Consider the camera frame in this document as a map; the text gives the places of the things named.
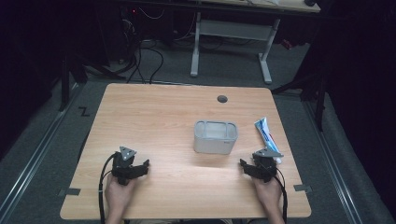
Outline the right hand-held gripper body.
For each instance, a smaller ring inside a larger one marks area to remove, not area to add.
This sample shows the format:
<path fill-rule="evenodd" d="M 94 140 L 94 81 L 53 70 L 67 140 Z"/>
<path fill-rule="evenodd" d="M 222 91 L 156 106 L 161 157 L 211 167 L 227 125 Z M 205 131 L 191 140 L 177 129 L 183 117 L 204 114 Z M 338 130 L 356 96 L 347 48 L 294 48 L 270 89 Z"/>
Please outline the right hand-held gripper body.
<path fill-rule="evenodd" d="M 281 163 L 283 154 L 272 149 L 262 148 L 252 154 L 255 163 L 253 176 L 269 182 L 277 173 L 277 165 Z"/>

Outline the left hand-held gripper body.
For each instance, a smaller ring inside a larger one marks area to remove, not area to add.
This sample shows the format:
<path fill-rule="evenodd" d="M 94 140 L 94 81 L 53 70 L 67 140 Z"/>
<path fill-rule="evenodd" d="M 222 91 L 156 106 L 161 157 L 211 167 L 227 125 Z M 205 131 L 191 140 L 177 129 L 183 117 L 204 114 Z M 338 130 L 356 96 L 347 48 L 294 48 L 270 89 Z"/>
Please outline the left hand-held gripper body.
<path fill-rule="evenodd" d="M 136 151 L 128 147 L 120 147 L 120 150 L 114 153 L 111 173 L 123 186 L 131 179 L 135 154 Z"/>

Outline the white and blue toothpaste tube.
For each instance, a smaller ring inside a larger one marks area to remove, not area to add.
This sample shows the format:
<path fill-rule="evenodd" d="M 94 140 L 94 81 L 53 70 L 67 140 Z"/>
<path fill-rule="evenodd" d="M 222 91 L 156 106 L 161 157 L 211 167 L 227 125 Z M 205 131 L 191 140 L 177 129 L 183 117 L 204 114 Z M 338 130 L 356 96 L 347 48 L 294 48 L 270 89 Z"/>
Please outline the white and blue toothpaste tube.
<path fill-rule="evenodd" d="M 281 164 L 282 163 L 281 158 L 283 157 L 283 154 L 279 151 L 279 149 L 278 149 L 278 147 L 270 133 L 269 126 L 267 123 L 267 117 L 263 117 L 263 118 L 257 120 L 254 123 L 254 125 L 255 125 L 256 129 L 259 131 L 266 148 L 275 152 L 274 160 L 276 161 L 276 163 Z"/>

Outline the grey toothbrush holder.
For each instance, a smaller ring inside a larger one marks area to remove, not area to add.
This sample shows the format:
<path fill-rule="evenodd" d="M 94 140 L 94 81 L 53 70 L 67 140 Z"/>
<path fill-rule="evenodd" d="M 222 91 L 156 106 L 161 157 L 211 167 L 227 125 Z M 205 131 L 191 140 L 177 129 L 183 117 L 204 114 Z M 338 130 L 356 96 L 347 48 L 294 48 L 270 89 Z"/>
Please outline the grey toothbrush holder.
<path fill-rule="evenodd" d="M 198 120 L 193 130 L 198 153 L 228 155 L 238 138 L 237 126 L 228 121 Z"/>

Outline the person's left hand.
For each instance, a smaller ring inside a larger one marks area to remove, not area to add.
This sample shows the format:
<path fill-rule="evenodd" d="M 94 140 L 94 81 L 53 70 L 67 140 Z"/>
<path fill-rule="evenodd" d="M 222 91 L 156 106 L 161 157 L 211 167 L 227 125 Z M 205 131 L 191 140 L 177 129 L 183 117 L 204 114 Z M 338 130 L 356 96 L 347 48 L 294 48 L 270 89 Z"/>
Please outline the person's left hand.
<path fill-rule="evenodd" d="M 137 180 L 130 180 L 126 186 L 118 183 L 118 179 L 113 175 L 107 177 L 106 182 L 106 202 L 108 206 L 107 218 L 122 218 L 133 197 L 134 186 Z"/>

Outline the person's right hand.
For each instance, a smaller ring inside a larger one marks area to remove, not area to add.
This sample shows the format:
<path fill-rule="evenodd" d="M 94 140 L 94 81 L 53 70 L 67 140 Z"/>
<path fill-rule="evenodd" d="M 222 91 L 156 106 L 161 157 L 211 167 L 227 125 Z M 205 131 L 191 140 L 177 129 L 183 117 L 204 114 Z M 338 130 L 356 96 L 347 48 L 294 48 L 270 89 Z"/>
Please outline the person's right hand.
<path fill-rule="evenodd" d="M 268 217 L 274 215 L 282 216 L 281 210 L 279 208 L 281 187 L 277 181 L 274 178 L 268 182 L 264 182 L 258 178 L 252 178 L 252 181 L 265 214 Z"/>

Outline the black metal stand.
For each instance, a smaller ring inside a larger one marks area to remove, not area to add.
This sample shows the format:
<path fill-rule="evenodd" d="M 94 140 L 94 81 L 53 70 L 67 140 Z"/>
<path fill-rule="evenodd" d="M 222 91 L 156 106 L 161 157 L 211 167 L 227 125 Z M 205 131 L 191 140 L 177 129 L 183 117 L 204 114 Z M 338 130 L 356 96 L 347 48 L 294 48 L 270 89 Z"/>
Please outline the black metal stand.
<path fill-rule="evenodd" d="M 85 84 L 88 80 L 83 57 L 76 53 L 65 54 L 62 60 L 60 111 L 64 111 L 70 102 L 70 77 L 78 84 Z"/>
<path fill-rule="evenodd" d="M 328 76 L 329 68 L 325 63 L 303 62 L 293 81 L 273 89 L 272 94 L 280 94 L 287 90 L 301 89 L 300 99 L 303 102 L 312 100 L 316 102 L 314 123 L 317 128 L 322 131 L 324 100 Z"/>

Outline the desk with white legs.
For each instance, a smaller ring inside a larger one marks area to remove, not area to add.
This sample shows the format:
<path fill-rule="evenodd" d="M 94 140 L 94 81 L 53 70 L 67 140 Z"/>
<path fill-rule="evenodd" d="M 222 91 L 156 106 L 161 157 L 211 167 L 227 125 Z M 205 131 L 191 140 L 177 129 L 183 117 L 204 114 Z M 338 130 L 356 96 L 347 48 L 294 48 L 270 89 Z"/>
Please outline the desk with white legs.
<path fill-rule="evenodd" d="M 267 9 L 270 12 L 303 13 L 304 15 L 320 12 L 316 0 L 197 0 L 198 6 L 219 5 L 231 6 L 237 9 Z M 201 13 L 196 13 L 194 48 L 191 58 L 191 76 L 199 74 L 200 37 L 202 35 L 230 37 L 245 40 L 257 40 L 265 43 L 263 52 L 258 54 L 263 80 L 266 84 L 272 83 L 271 73 L 268 68 L 267 57 L 273 45 L 280 24 L 280 17 L 275 16 L 269 24 L 258 24 L 222 21 L 221 19 L 203 19 Z"/>

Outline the dark equipment with red light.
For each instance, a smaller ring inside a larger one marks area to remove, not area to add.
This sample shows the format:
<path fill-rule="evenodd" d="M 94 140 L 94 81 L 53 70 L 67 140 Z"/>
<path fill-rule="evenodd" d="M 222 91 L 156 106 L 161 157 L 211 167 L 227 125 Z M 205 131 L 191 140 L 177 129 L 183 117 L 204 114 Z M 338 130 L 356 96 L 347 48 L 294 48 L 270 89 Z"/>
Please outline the dark equipment with red light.
<path fill-rule="evenodd" d="M 140 42 L 137 8 L 120 7 L 120 18 L 125 38 L 127 59 L 131 61 Z"/>

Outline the metal floor rail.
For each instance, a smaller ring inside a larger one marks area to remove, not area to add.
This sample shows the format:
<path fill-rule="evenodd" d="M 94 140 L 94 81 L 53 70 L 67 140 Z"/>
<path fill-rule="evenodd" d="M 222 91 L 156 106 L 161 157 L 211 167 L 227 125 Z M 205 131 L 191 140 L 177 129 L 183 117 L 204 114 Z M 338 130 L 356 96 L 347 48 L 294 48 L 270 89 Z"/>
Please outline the metal floor rail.
<path fill-rule="evenodd" d="M 12 217 L 24 192 L 50 151 L 71 104 L 84 87 L 84 84 L 75 83 L 70 89 L 66 105 L 58 102 L 58 94 L 62 94 L 62 90 L 56 89 L 54 97 L 29 121 L 10 152 L 0 162 L 0 177 L 5 179 L 5 185 L 0 188 L 0 224 L 7 224 Z"/>
<path fill-rule="evenodd" d="M 351 192 L 347 186 L 345 179 L 343 178 L 340 169 L 334 159 L 330 146 L 325 138 L 324 133 L 318 128 L 315 120 L 315 112 L 310 103 L 302 102 L 304 107 L 304 111 L 309 117 L 310 123 L 315 130 L 317 139 L 320 144 L 320 148 L 323 154 L 323 158 L 325 160 L 325 165 L 328 169 L 328 172 L 331 176 L 332 183 L 335 187 L 335 191 L 338 195 L 338 198 L 343 206 L 343 209 L 346 213 L 349 224 L 363 224 L 361 215 L 354 203 Z"/>

